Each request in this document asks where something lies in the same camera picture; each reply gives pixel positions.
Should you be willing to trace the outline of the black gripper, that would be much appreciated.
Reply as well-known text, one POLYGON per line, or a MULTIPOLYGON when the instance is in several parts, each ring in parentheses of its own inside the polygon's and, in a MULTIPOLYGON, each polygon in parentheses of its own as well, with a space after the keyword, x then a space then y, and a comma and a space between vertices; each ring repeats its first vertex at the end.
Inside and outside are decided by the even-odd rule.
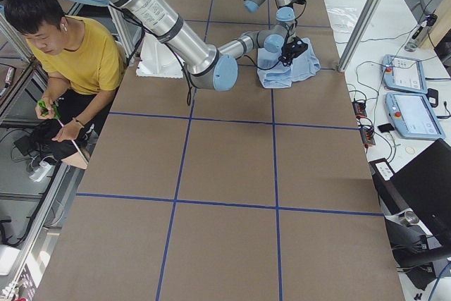
POLYGON ((299 56, 299 39, 294 38, 291 42, 283 45, 280 62, 283 65, 291 65, 293 60, 299 56))

